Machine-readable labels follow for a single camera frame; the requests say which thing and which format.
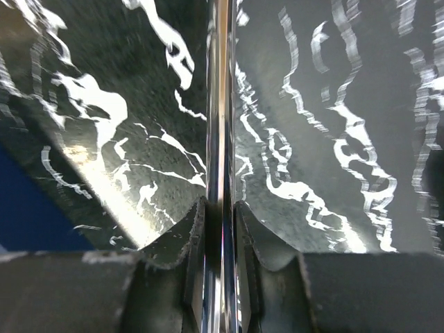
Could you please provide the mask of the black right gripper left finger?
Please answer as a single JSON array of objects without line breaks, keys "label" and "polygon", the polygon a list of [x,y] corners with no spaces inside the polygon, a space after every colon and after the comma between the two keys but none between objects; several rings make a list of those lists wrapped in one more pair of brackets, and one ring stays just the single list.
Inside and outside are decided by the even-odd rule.
[{"label": "black right gripper left finger", "polygon": [[1,256],[2,332],[199,332],[205,198],[136,252]]}]

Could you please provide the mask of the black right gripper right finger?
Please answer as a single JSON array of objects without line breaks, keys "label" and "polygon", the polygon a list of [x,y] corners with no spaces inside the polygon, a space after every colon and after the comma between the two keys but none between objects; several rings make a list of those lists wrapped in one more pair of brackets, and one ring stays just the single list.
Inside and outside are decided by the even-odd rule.
[{"label": "black right gripper right finger", "polygon": [[234,209],[244,332],[442,332],[443,258],[302,253]]}]

